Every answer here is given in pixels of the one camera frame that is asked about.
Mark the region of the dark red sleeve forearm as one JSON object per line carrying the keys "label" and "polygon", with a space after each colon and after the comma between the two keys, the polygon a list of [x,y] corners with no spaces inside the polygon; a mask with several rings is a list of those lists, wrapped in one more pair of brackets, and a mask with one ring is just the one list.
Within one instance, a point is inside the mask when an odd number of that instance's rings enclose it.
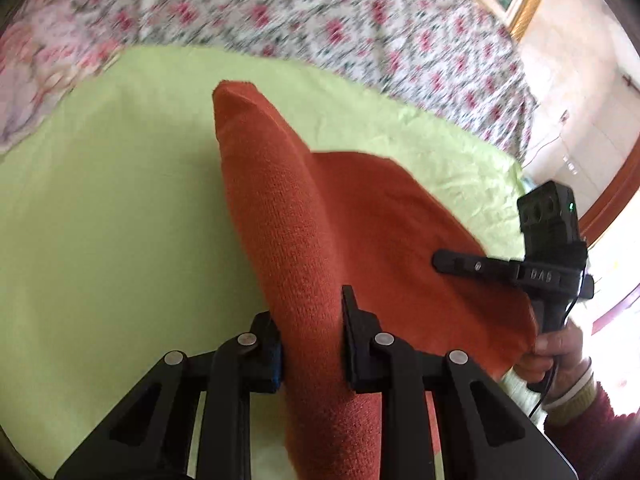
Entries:
{"label": "dark red sleeve forearm", "polygon": [[615,414],[600,382],[582,378],[544,410],[544,433],[578,478],[639,477],[639,415]]}

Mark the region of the right hand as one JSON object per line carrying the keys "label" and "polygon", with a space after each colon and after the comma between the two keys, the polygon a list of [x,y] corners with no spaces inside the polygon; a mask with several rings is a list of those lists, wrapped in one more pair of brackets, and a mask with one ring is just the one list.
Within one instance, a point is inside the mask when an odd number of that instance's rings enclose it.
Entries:
{"label": "right hand", "polygon": [[556,366],[553,382],[546,395],[547,401],[555,401],[590,370],[591,360],[582,350],[583,346],[582,329],[568,320],[562,330],[540,334],[533,349],[514,365],[514,372],[529,384],[541,382],[544,375]]}

